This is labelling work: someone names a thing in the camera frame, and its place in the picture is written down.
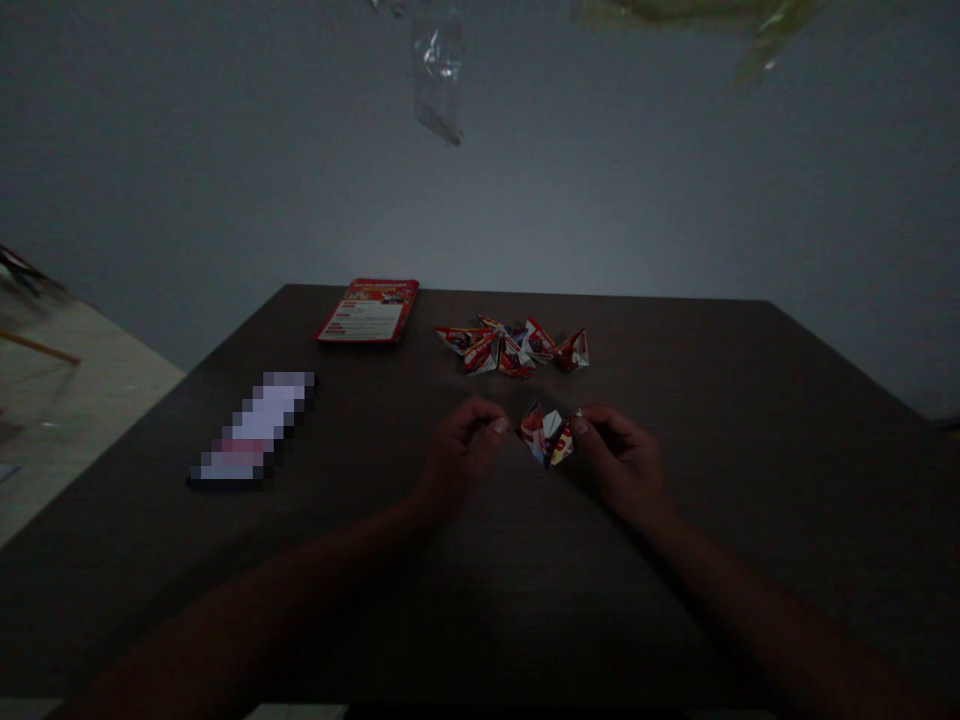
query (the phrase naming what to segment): finger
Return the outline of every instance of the finger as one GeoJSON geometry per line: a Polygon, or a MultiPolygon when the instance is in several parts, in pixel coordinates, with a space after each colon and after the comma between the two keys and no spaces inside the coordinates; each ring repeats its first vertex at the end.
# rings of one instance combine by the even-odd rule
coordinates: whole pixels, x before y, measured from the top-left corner
{"type": "Polygon", "coordinates": [[[594,426],[608,429],[618,435],[627,448],[640,447],[652,440],[644,430],[639,428],[630,418],[609,405],[586,405],[581,408],[583,417],[594,426]]]}
{"type": "Polygon", "coordinates": [[[570,431],[573,433],[574,448],[593,463],[600,475],[617,473],[623,469],[623,465],[613,456],[607,443],[586,417],[575,417],[571,420],[570,431]]]}
{"type": "Polygon", "coordinates": [[[478,420],[489,421],[497,418],[506,417],[507,413],[495,402],[484,400],[483,398],[473,397],[461,403],[441,423],[443,428],[455,435],[465,435],[478,420]]]}
{"type": "Polygon", "coordinates": [[[510,424],[506,417],[499,417],[477,433],[470,450],[470,461],[478,474],[483,475],[490,470],[497,448],[506,437],[510,424]]]}

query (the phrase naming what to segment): wooden table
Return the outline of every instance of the wooden table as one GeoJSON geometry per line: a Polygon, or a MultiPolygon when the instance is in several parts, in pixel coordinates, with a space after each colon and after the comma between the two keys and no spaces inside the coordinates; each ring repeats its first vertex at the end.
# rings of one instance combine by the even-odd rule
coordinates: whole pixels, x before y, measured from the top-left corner
{"type": "MultiPolygon", "coordinates": [[[[957,444],[773,305],[428,290],[399,348],[318,349],[342,292],[283,288],[3,550],[0,695],[64,695],[223,578],[399,499],[436,421],[479,393],[515,418],[535,398],[617,405],[660,436],[690,518],[957,699],[957,444]],[[586,325],[593,365],[464,378],[431,327],[478,312],[586,325]],[[276,370],[320,386],[268,491],[188,492],[188,467],[276,370]]],[[[580,458],[546,473],[510,438],[462,515],[272,699],[755,702],[584,482],[580,458]]]]}

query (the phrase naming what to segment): hanging plastic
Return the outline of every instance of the hanging plastic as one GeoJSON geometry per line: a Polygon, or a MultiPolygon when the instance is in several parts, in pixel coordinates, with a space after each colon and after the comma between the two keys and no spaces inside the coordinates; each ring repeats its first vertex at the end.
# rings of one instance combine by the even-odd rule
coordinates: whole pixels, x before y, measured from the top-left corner
{"type": "Polygon", "coordinates": [[[411,25],[414,112],[450,145],[460,145],[460,69],[463,23],[444,0],[423,0],[411,25]]]}

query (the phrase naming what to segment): person's right hand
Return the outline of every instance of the person's right hand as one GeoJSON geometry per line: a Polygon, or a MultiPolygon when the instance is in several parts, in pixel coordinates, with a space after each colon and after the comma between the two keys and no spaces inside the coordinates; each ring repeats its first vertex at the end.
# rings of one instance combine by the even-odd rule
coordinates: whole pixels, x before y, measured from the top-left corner
{"type": "Polygon", "coordinates": [[[673,517],[656,438],[609,405],[582,411],[570,425],[574,447],[596,470],[611,509],[641,532],[673,517]]]}

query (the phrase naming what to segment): gray wall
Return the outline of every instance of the gray wall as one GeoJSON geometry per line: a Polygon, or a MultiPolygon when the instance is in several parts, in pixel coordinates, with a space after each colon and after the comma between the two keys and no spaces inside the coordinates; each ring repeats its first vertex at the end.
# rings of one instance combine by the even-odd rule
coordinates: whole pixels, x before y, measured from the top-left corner
{"type": "Polygon", "coordinates": [[[768,298],[960,413],[957,3],[829,11],[743,93],[742,38],[467,2],[453,149],[365,2],[4,3],[4,242],[184,367],[282,283],[410,276],[768,298]]]}

